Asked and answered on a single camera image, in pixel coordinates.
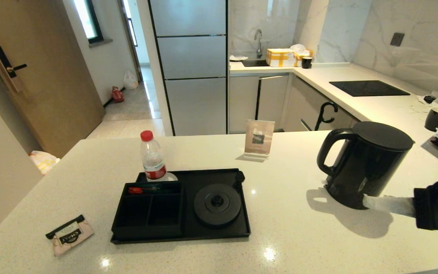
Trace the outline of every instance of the black mug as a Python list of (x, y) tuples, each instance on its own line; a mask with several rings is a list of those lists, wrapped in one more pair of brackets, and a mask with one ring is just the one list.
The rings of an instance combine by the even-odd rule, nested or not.
[[(325, 158), (336, 141), (345, 140), (332, 167)], [(412, 148), (403, 131), (375, 122), (359, 122), (351, 128), (331, 131), (317, 156), (317, 165), (328, 175), (325, 188), (339, 203), (366, 209), (363, 195), (379, 196)]]
[(431, 109), (429, 114), (427, 114), (425, 128), (433, 132), (438, 128), (438, 108)]
[(312, 57), (303, 57), (302, 58), (302, 68), (311, 68), (312, 67)]

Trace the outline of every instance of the kettle handle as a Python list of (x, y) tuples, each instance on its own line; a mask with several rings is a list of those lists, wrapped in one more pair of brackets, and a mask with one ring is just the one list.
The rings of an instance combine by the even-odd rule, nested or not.
[(335, 142), (339, 140), (349, 140), (353, 141), (356, 139), (358, 135), (356, 135), (351, 128), (339, 128), (334, 129), (333, 131), (329, 132), (327, 137), (325, 137), (325, 140), (320, 148), (319, 154), (317, 155), (317, 166), (322, 170), (324, 173), (326, 173), (329, 176), (334, 176), (335, 174), (335, 166), (328, 167), (325, 165), (325, 158), (327, 157), (327, 154), (330, 151), (330, 148), (332, 145), (334, 145)]

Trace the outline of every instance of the kitchen island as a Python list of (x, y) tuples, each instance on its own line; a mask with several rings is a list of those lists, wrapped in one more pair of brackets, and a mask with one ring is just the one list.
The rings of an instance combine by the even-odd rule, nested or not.
[[(273, 135), (268, 160), (241, 160), (244, 135), (158, 137), (167, 168), (239, 168), (249, 238), (114, 245), (124, 183), (143, 171), (139, 139), (80, 141), (0, 224), (0, 274), (410, 273), (438, 269), (438, 231), (410, 217), (353, 210), (323, 188), (316, 156), (327, 131)], [(333, 162), (330, 155), (327, 163)], [(438, 160), (415, 144), (383, 194), (412, 196), (438, 181)], [(95, 234), (54, 257), (45, 238), (83, 214)]]

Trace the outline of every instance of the stainless steel refrigerator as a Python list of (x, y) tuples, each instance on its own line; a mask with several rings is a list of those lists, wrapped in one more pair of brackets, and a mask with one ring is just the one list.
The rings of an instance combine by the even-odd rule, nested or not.
[(149, 0), (174, 135), (226, 134), (227, 0)]

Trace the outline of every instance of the electrical outlet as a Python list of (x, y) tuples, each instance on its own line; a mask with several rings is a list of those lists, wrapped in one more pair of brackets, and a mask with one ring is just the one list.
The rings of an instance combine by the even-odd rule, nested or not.
[(395, 32), (393, 34), (393, 38), (391, 38), (390, 45), (396, 46), (396, 47), (400, 47), (400, 45), (402, 44), (404, 36), (405, 36), (405, 33)]

